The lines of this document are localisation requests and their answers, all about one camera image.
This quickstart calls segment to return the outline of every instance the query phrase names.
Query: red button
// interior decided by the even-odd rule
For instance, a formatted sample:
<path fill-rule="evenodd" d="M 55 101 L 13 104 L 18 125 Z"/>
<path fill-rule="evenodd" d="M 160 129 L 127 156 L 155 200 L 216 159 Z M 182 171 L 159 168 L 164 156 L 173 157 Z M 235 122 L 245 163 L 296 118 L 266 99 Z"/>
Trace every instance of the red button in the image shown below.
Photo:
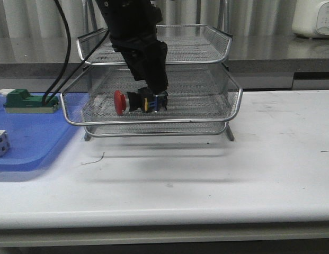
<path fill-rule="evenodd" d="M 115 110 L 118 115 L 122 115 L 123 111 L 126 110 L 126 96 L 119 90 L 116 90 L 113 96 L 113 101 L 115 103 Z"/>

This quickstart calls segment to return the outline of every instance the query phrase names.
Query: black cable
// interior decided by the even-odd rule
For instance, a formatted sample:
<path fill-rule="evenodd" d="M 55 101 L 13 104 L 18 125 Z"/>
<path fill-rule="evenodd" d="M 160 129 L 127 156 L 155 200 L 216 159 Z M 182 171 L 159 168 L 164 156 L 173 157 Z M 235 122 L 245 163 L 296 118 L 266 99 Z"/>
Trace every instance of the black cable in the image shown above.
<path fill-rule="evenodd" d="M 70 29 L 69 29 L 67 19 L 65 18 L 65 14 L 63 12 L 63 9 L 62 9 L 59 1 L 54 0 L 54 2 L 57 6 L 58 12 L 59 12 L 62 20 L 63 20 L 65 31 L 66 31 L 66 34 L 67 34 L 67 53 L 66 53 L 66 56 L 65 56 L 65 60 L 64 60 L 64 63 L 63 63 L 62 70 L 60 71 L 60 73 L 59 73 L 58 77 L 55 79 L 55 81 L 51 84 L 51 86 L 48 88 L 48 90 L 43 95 L 43 98 L 42 98 L 42 104 L 43 105 L 46 105 L 48 103 L 48 102 L 46 102 L 46 98 L 47 98 L 48 94 L 51 92 L 51 90 L 54 89 L 54 87 L 58 84 L 58 82 L 62 78 L 62 76 L 63 76 L 63 74 L 64 74 L 64 72 L 65 72 L 65 70 L 68 66 L 69 59 L 70 59 L 70 52 L 71 52 L 71 36 L 70 36 Z"/>
<path fill-rule="evenodd" d="M 63 17 L 64 17 L 64 19 L 63 19 L 63 22 L 64 22 L 64 26 L 65 26 L 65 28 L 66 28 L 66 30 L 67 30 L 67 27 L 68 27 L 68 29 L 69 29 L 69 26 L 68 26 L 68 23 L 67 23 L 67 21 L 66 21 L 66 18 L 65 18 L 65 16 L 64 16 L 64 12 L 63 12 L 63 10 L 62 10 L 62 8 L 61 8 L 61 6 L 59 5 L 59 7 L 58 7 L 58 5 L 57 5 L 57 8 L 58 8 L 58 11 L 59 11 L 59 13 L 60 13 L 60 15 L 62 16 L 62 19 L 63 19 Z M 57 84 L 57 83 L 53 83 L 50 87 L 49 87 L 49 89 L 44 93 L 44 95 L 43 95 L 43 98 L 42 98 L 42 103 L 43 103 L 43 105 L 46 105 L 46 104 L 48 104 L 50 101 L 51 101 L 51 99 L 52 98 L 54 98 L 54 96 L 62 89 L 62 87 L 65 85 L 65 83 L 67 83 L 68 82 L 68 80 L 73 76 L 73 74 L 75 73 L 75 72 L 77 72 L 78 71 L 78 69 L 85 63 L 85 61 L 86 60 L 88 60 L 88 58 L 93 54 L 93 52 L 95 52 L 96 51 L 96 49 L 103 43 L 103 41 L 105 41 L 105 39 L 108 37 L 108 34 L 109 34 L 109 29 L 107 29 L 107 31 L 106 31 L 106 33 L 105 33 L 105 35 L 103 36 L 103 38 L 99 41 L 99 43 L 90 51 L 90 53 L 81 61 L 81 63 L 72 71 L 72 73 L 58 86 L 58 88 L 49 96 L 49 98 L 48 99 L 46 99 L 47 98 L 47 96 L 48 96 L 48 94 L 51 92 L 51 90 L 52 89 L 54 89 L 54 87 L 55 87 L 55 85 Z M 70 32 L 69 32 L 69 34 L 67 33 L 67 37 L 68 37 L 68 41 L 69 41 L 69 39 L 70 39 Z"/>

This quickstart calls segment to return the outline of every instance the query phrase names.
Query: metal leg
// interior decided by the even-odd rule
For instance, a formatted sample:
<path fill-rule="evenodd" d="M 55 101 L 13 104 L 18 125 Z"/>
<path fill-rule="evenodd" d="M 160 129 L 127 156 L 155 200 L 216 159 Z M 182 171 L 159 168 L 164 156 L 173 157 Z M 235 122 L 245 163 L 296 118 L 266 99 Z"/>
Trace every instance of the metal leg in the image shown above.
<path fill-rule="evenodd" d="M 84 141 L 90 141 L 92 136 L 90 136 L 88 133 L 85 133 L 83 138 L 84 138 Z"/>
<path fill-rule="evenodd" d="M 82 0 L 83 8 L 83 22 L 84 22 L 84 34 L 89 33 L 89 23 L 88 23 L 88 7 L 86 0 Z"/>
<path fill-rule="evenodd" d="M 92 0 L 88 0 L 88 8 L 89 8 L 89 12 L 90 12 L 92 28 L 94 31 L 96 31 L 98 29 L 98 27 L 97 27 L 96 15 L 95 15 L 95 10 L 94 10 L 94 5 L 92 3 Z"/>
<path fill-rule="evenodd" d="M 234 134 L 230 128 L 230 126 L 228 125 L 227 129 L 226 129 L 226 134 L 227 134 L 227 137 L 230 141 L 235 141 L 235 137 L 234 137 Z"/>
<path fill-rule="evenodd" d="M 92 73 L 91 72 L 89 72 L 89 74 L 88 74 L 88 84 L 87 84 L 86 88 L 88 90 L 88 93 L 92 89 Z"/>
<path fill-rule="evenodd" d="M 218 29 L 230 33 L 230 0 L 220 0 Z"/>

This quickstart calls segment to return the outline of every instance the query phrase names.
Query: white connector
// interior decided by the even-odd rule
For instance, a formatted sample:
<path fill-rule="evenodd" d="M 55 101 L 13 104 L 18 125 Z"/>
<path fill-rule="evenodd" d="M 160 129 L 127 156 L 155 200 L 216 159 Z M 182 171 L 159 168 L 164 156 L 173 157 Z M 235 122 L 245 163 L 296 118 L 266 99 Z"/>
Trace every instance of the white connector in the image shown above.
<path fill-rule="evenodd" d="M 2 94 L 3 96 L 7 96 L 8 93 L 14 91 L 15 89 L 10 89 L 10 88 L 3 88 L 0 90 L 0 94 Z"/>

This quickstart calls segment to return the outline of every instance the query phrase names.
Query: wire mesh tray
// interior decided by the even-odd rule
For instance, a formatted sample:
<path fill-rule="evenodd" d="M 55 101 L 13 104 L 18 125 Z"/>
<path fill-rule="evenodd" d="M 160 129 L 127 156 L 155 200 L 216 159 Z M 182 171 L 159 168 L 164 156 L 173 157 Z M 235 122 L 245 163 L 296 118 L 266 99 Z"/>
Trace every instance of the wire mesh tray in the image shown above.
<path fill-rule="evenodd" d="M 66 120 L 96 137 L 130 135 L 219 134 L 233 119 L 242 89 L 221 63 L 167 66 L 168 106 L 155 113 L 141 110 L 118 116 L 114 91 L 145 87 L 126 66 L 90 66 L 61 94 Z"/>
<path fill-rule="evenodd" d="M 79 37 L 77 48 L 83 60 L 106 33 L 99 29 Z M 202 64 L 224 61 L 232 38 L 207 25 L 158 25 L 157 38 L 168 45 L 167 64 Z M 109 38 L 87 60 L 88 65 L 125 65 Z"/>

